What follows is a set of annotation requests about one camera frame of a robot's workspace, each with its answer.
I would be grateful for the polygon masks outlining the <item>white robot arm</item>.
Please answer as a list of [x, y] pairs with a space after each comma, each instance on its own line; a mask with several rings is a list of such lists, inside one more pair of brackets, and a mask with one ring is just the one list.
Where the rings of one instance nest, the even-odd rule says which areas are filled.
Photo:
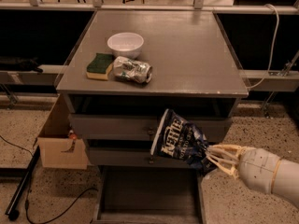
[[299, 207], [299, 164], [262, 148], [218, 144], [206, 157], [249, 189], [274, 194]]

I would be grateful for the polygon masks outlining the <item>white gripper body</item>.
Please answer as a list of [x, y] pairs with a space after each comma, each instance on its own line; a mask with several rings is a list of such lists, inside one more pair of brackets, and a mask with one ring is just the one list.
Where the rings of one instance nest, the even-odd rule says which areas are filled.
[[240, 158], [238, 173], [249, 188], [270, 194], [280, 157], [262, 148], [246, 151]]

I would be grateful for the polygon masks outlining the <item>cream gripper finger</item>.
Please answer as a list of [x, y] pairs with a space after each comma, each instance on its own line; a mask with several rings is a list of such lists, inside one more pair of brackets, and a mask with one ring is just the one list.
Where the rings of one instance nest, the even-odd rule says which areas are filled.
[[213, 160], [223, 159], [228, 161], [239, 161], [240, 157], [250, 150], [254, 150], [254, 147], [217, 144], [209, 146], [206, 150], [206, 155]]
[[234, 179], [239, 178], [239, 172], [237, 171], [237, 161], [230, 161], [211, 154], [208, 154], [206, 157], [227, 175], [232, 176]]

